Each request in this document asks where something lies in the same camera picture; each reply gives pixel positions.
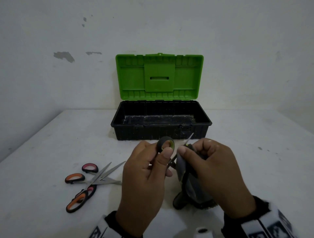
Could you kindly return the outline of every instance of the person's left thumb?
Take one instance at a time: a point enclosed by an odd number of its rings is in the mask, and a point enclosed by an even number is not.
[[[171,158],[173,150],[170,147],[164,148],[164,150],[158,154],[155,158],[155,162],[152,168],[152,173],[150,174],[149,179],[159,180],[165,179],[165,174],[167,170],[168,162]]]

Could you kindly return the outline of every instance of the white table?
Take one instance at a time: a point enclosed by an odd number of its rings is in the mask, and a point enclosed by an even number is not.
[[[73,214],[66,205],[83,185],[64,178],[93,162],[126,160],[138,141],[118,141],[110,123],[115,110],[67,110],[0,163],[1,237],[87,237],[102,214],[118,208],[121,186],[99,186]],[[271,200],[299,230],[312,237],[314,135],[276,111],[208,110],[207,137],[232,148],[250,191]],[[122,178],[122,167],[110,175]],[[176,211],[176,174],[166,178],[165,200],[144,236],[192,237],[196,227],[220,233],[219,207]]]

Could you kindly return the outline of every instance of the toolbox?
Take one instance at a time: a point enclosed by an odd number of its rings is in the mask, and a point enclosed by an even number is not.
[[[212,124],[197,101],[202,55],[117,55],[121,99],[111,122],[118,140],[192,139]]]

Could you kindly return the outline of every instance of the black sleeve cuff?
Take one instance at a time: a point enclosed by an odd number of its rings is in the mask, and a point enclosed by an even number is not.
[[[253,197],[256,203],[256,210],[252,212],[250,215],[238,219],[232,219],[226,214],[224,215],[225,225],[221,229],[221,232],[225,238],[234,237],[235,234],[237,235],[238,238],[242,237],[247,238],[246,234],[244,233],[241,227],[241,224],[251,220],[256,220],[270,211],[268,208],[269,203],[264,202],[263,200],[259,199],[256,196]]]
[[[108,216],[105,217],[105,221],[107,222],[108,226],[115,230],[117,233],[119,233],[123,238],[138,238],[135,236],[132,236],[130,234],[128,234],[117,222],[116,220],[116,212],[117,211],[113,211],[111,212]]]

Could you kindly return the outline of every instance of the green plastic lid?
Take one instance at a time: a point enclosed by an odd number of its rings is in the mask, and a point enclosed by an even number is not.
[[[203,60],[202,55],[117,55],[121,99],[196,99]]]

